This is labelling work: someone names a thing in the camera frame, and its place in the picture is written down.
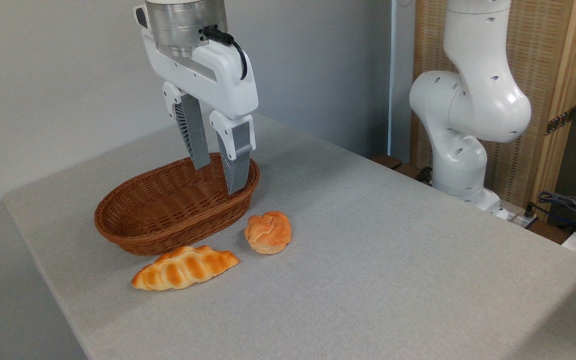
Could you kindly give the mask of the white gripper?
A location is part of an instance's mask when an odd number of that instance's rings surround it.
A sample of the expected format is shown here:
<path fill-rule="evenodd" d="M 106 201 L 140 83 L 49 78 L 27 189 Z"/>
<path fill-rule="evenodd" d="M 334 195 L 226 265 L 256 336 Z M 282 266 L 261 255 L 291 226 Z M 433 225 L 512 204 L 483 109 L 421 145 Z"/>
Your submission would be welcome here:
<path fill-rule="evenodd" d="M 249 115 L 259 105 L 252 66 L 241 80 L 242 60 L 234 47 L 210 41 L 194 48 L 192 57 L 176 58 L 158 50 L 150 30 L 142 28 L 141 34 L 153 70 L 167 81 L 162 86 L 166 107 L 194 168 L 211 162 L 200 100 L 215 109 L 209 121 L 217 133 L 227 191 L 240 191 L 248 180 L 250 153 L 256 149 Z"/>

